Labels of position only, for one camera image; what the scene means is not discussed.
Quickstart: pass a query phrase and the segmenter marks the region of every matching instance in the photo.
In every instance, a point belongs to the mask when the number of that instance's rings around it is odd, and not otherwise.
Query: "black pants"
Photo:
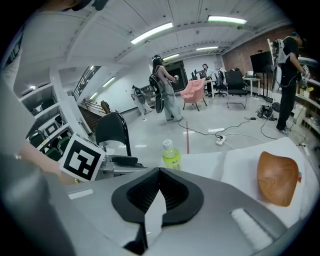
[[[208,94],[212,94],[211,82],[208,82],[206,84],[206,90],[207,90]]]
[[[296,81],[294,81],[294,84],[291,84],[288,87],[282,88],[280,113],[279,113],[278,124],[276,126],[277,129],[280,131],[286,127],[286,121],[288,120],[291,114],[291,111],[294,109],[296,89],[297,89]]]

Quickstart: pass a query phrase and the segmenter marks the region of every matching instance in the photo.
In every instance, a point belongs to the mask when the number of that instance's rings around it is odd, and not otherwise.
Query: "tv screen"
[[[251,55],[250,58],[255,73],[267,73],[273,65],[270,51]]]

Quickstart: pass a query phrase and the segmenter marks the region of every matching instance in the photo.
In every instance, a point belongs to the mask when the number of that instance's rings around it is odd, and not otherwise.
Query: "white table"
[[[212,99],[215,98],[215,94],[214,94],[214,81],[213,80],[206,80],[204,81],[204,84],[206,85],[207,83],[211,83],[211,92],[212,92]]]
[[[258,95],[260,95],[260,78],[248,78],[248,77],[242,77],[243,80],[250,81],[250,97],[252,97],[252,82],[258,81]]]
[[[288,157],[298,165],[302,174],[301,183],[297,183],[290,206],[276,206],[264,201],[258,187],[257,166],[263,152]],[[305,156],[288,138],[284,137],[256,146],[202,154],[181,155],[183,172],[230,184],[241,190],[273,212],[286,227],[291,227],[299,219],[304,219],[318,199],[319,184]]]

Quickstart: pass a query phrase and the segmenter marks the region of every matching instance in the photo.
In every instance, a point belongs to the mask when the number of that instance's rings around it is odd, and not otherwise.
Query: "pink armchair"
[[[195,104],[198,111],[200,111],[197,102],[201,99],[203,99],[204,104],[208,106],[204,99],[205,80],[205,78],[202,78],[200,80],[190,80],[185,89],[180,92],[184,100],[183,109],[185,109],[186,103],[192,103],[192,105]]]

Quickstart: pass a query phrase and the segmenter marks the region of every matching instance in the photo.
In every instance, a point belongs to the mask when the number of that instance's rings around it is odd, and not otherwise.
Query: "plastic bottle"
[[[162,159],[165,166],[175,170],[181,170],[181,155],[178,149],[173,147],[171,139],[166,139],[162,143],[164,152]]]

